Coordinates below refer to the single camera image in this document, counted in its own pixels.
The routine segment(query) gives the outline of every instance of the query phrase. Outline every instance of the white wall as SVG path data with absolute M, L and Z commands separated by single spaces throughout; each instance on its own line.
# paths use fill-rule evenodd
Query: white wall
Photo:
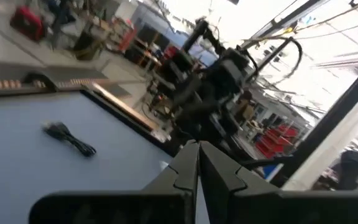
M 129 2 L 128 0 L 122 1 L 120 6 L 116 11 L 116 16 L 122 19 L 130 20 L 137 8 L 137 3 L 135 1 Z

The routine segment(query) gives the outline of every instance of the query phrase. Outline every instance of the floor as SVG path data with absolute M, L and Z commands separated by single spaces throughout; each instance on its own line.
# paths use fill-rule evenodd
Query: floor
M 52 51 L 48 43 L 36 44 L 9 26 L 9 18 L 17 5 L 24 0 L 0 0 L 0 61 L 14 62 L 44 67 L 46 65 L 65 65 L 102 69 L 105 76 L 128 91 L 132 97 L 123 99 L 133 106 L 145 92 L 143 70 L 124 58 L 103 52 L 92 62 L 79 62 L 62 51 Z

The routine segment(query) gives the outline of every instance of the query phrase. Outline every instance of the gray floor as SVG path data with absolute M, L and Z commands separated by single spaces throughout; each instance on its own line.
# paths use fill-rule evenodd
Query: gray floor
M 143 71 L 120 56 L 103 52 L 99 59 L 92 62 L 79 62 L 62 51 L 52 51 L 48 43 L 36 44 L 9 26 L 9 18 L 16 6 L 24 0 L 0 0 L 0 61 L 23 63 L 28 65 L 66 65 L 103 69 L 103 73 L 114 82 L 122 82 L 121 86 L 132 97 L 123 101 L 129 106 L 144 94 L 145 83 L 141 77 Z M 66 27 L 76 29 L 77 25 Z

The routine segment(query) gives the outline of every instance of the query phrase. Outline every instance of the red bag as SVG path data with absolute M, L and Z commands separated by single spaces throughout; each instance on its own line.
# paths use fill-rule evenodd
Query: red bag
M 35 15 L 26 6 L 18 7 L 11 17 L 11 27 L 36 42 L 45 37 L 44 24 L 39 16 Z

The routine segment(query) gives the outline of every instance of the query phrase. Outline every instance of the black cable bundle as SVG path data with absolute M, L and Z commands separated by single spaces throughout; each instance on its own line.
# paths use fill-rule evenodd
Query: black cable bundle
M 61 122 L 48 123 L 43 127 L 43 130 L 51 137 L 59 141 L 68 141 L 70 144 L 75 146 L 85 157 L 91 157 L 96 154 L 96 149 L 89 144 L 80 141 L 74 137 Z

